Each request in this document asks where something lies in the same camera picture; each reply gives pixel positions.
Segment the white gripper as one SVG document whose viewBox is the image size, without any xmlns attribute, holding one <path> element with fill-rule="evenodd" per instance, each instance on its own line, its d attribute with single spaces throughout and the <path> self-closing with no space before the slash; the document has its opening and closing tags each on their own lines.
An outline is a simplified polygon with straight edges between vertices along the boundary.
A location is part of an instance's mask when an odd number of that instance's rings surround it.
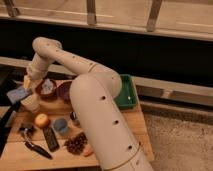
<svg viewBox="0 0 213 171">
<path fill-rule="evenodd" d="M 41 79 L 47 75 L 48 67 L 49 65 L 42 61 L 31 61 L 26 68 L 27 75 L 24 76 L 23 87 L 28 89 L 31 85 L 32 89 L 36 88 L 41 83 Z"/>
</svg>

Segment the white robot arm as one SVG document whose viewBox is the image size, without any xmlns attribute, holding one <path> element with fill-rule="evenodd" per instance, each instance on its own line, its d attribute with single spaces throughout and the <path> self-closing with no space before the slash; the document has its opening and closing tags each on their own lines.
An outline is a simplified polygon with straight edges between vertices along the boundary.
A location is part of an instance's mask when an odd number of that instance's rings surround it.
<svg viewBox="0 0 213 171">
<path fill-rule="evenodd" d="M 154 171 L 140 142 L 114 99 L 122 89 L 120 75 L 95 61 L 62 49 L 59 41 L 37 37 L 26 71 L 31 81 L 47 75 L 53 62 L 76 74 L 70 87 L 72 108 L 104 171 Z"/>
</svg>

